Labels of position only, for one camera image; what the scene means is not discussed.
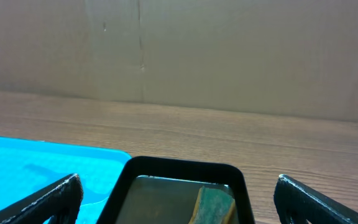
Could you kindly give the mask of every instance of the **wooden table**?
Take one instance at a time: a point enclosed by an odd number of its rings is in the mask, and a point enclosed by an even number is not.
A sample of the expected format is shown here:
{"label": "wooden table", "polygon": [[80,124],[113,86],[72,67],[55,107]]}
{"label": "wooden table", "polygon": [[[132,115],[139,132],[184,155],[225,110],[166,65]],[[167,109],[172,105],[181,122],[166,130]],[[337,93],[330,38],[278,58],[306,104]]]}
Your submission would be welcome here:
{"label": "wooden table", "polygon": [[279,174],[358,211],[357,123],[0,92],[0,136],[232,164],[259,223]]}

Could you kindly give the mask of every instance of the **green sponge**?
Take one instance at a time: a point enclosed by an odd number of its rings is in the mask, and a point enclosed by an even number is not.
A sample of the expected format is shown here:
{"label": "green sponge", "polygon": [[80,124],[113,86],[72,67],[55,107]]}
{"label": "green sponge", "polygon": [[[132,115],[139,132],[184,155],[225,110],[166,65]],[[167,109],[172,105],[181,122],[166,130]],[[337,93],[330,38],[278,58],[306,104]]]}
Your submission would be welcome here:
{"label": "green sponge", "polygon": [[236,207],[234,199],[219,189],[200,188],[189,224],[227,224]]}

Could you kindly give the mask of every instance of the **black frame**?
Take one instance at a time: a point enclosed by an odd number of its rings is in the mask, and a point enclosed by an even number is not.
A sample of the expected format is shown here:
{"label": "black frame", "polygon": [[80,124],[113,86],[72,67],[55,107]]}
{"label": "black frame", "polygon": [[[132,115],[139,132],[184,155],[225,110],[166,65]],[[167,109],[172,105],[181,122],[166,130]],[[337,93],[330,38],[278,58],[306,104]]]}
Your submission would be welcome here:
{"label": "black frame", "polygon": [[97,224],[115,223],[132,182],[141,175],[228,185],[236,201],[239,223],[255,223],[242,172],[227,164],[139,156],[124,166]]}

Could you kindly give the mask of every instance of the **cardboard wall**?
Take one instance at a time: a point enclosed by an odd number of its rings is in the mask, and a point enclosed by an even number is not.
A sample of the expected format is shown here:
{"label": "cardboard wall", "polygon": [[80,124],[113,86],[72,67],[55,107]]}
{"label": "cardboard wall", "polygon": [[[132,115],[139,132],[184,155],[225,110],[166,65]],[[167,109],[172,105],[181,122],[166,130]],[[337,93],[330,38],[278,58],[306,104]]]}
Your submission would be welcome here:
{"label": "cardboard wall", "polygon": [[358,1],[0,0],[0,90],[358,121]]}

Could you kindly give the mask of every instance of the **blue plastic tray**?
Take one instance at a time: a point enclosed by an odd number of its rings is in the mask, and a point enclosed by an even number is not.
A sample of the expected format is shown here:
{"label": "blue plastic tray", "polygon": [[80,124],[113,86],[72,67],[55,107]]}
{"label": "blue plastic tray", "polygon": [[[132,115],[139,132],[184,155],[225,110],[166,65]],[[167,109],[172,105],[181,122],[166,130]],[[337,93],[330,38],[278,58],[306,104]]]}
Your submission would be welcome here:
{"label": "blue plastic tray", "polygon": [[0,137],[0,210],[71,173],[84,190],[77,223],[96,223],[130,159],[125,152]]}

